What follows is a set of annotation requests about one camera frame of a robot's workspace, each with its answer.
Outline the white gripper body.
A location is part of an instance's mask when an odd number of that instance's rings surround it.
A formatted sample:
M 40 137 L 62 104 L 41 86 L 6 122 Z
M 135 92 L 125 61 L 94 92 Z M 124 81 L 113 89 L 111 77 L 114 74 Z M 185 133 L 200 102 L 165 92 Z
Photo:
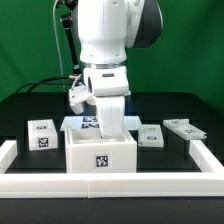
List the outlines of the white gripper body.
M 85 68 L 83 75 L 96 103 L 101 136 L 120 137 L 124 126 L 125 95 L 129 93 L 126 67 Z

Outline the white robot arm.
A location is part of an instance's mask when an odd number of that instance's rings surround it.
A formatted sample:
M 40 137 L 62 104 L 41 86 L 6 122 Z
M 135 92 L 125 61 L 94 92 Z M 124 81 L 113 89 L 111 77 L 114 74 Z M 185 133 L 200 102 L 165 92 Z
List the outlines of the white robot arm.
M 72 11 L 81 44 L 80 61 L 87 97 L 96 104 L 104 138 L 117 138 L 124 126 L 129 93 L 126 50 L 147 48 L 161 35 L 157 0 L 78 0 Z

